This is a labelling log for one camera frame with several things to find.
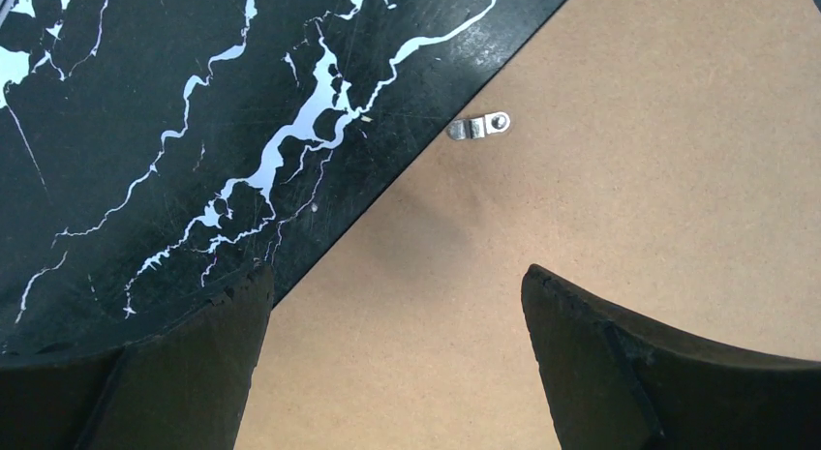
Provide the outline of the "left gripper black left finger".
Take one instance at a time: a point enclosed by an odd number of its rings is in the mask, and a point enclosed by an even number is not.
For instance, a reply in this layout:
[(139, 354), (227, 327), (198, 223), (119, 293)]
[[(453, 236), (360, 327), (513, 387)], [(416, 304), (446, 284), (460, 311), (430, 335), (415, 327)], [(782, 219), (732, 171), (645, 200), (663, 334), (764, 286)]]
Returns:
[(5, 449), (230, 449), (273, 304), (267, 266), (147, 320), (1, 357)]

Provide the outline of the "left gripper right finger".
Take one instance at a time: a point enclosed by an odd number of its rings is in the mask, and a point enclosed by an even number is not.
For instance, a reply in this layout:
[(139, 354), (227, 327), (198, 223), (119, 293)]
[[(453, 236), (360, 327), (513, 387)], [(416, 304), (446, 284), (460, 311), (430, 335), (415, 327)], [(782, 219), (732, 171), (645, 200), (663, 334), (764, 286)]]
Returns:
[(820, 365), (715, 342), (532, 265), (521, 302), (564, 449), (816, 449)]

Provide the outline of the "brown cardboard backing board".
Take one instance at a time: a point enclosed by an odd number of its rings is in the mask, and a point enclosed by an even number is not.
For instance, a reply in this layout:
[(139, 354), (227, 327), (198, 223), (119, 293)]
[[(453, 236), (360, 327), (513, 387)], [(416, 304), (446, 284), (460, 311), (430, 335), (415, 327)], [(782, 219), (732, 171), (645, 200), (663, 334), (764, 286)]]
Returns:
[(554, 449), (539, 264), (693, 334), (820, 355), (812, 0), (569, 0), (275, 308), (240, 449)]

